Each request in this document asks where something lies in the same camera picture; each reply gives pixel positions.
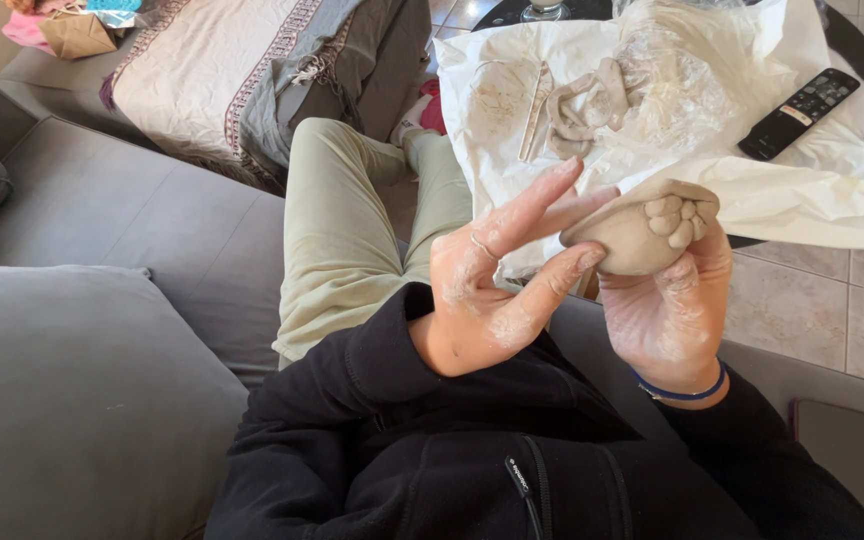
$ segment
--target remote control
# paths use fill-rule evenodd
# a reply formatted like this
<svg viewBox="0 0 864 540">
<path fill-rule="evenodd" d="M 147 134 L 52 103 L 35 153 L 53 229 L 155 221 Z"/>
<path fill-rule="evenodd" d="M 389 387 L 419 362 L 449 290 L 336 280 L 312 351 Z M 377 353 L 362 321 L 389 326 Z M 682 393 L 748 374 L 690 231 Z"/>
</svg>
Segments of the remote control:
<svg viewBox="0 0 864 540">
<path fill-rule="evenodd" d="M 749 136 L 738 143 L 739 149 L 753 160 L 774 160 L 861 86 L 861 82 L 838 69 L 822 71 L 764 120 L 755 124 Z"/>
</svg>

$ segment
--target ring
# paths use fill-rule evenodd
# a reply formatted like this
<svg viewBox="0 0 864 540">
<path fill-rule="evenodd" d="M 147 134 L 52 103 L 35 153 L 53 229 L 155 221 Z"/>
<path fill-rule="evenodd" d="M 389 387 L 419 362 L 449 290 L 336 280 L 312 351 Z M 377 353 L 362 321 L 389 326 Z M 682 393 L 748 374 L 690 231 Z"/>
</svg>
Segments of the ring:
<svg viewBox="0 0 864 540">
<path fill-rule="evenodd" d="M 494 254 L 492 254 L 492 252 L 489 251 L 489 248 L 487 248 L 487 247 L 485 246 L 485 244 L 483 244 L 482 242 L 480 242 L 480 241 L 478 240 L 478 238 L 475 237 L 475 231 L 470 232 L 470 233 L 468 234 L 468 237 L 469 237 L 470 239 L 472 239 L 472 243 L 473 243 L 473 244 L 475 244 L 476 246 L 478 246 L 479 249 L 481 249 L 482 251 L 486 252 L 486 256 L 488 256 L 488 258 L 489 258 L 491 261 L 498 261 L 498 257 L 495 256 Z"/>
</svg>

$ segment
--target blue bracelet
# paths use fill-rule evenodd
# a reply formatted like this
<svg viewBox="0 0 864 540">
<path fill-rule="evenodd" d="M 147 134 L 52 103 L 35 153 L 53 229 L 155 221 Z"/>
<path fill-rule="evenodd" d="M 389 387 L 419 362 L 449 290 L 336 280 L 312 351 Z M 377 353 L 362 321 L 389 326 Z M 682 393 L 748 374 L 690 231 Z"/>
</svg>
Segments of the blue bracelet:
<svg viewBox="0 0 864 540">
<path fill-rule="evenodd" d="M 726 382 L 726 365 L 722 363 L 722 360 L 718 355 L 715 356 L 715 360 L 719 362 L 719 379 L 715 381 L 715 384 L 705 390 L 704 392 L 699 392 L 698 394 L 678 394 L 676 392 L 669 392 L 668 390 L 663 390 L 662 388 L 658 388 L 649 384 L 642 378 L 641 375 L 636 373 L 635 369 L 631 370 L 631 374 L 635 375 L 635 379 L 638 381 L 638 387 L 648 392 L 652 395 L 652 399 L 654 400 L 675 400 L 678 402 L 697 402 L 699 400 L 703 400 L 712 396 L 715 392 L 719 391 L 719 388 L 722 387 Z"/>
</svg>

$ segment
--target knee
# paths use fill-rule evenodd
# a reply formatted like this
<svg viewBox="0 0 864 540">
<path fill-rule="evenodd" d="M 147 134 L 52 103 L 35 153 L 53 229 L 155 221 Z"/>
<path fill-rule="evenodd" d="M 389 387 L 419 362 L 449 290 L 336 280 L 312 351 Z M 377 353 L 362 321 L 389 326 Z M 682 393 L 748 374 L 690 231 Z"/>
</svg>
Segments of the knee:
<svg viewBox="0 0 864 540">
<path fill-rule="evenodd" d="M 354 129 L 338 120 L 331 118 L 306 118 L 298 123 L 292 138 L 292 145 L 302 144 L 302 141 L 335 141 L 348 137 Z"/>
</svg>

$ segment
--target pants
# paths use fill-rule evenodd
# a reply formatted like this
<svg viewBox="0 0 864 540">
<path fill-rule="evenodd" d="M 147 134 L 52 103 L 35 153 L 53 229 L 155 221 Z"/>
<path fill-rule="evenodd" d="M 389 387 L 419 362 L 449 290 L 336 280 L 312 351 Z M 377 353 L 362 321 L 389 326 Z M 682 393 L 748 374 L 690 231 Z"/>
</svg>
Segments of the pants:
<svg viewBox="0 0 864 540">
<path fill-rule="evenodd" d="M 309 118 L 292 142 L 285 197 L 279 369 L 329 334 L 364 323 L 397 290 L 429 281 L 432 241 L 473 218 L 473 196 L 445 136 L 406 135 L 405 152 L 346 124 Z M 376 185 L 418 173 L 409 251 L 401 263 Z"/>
</svg>

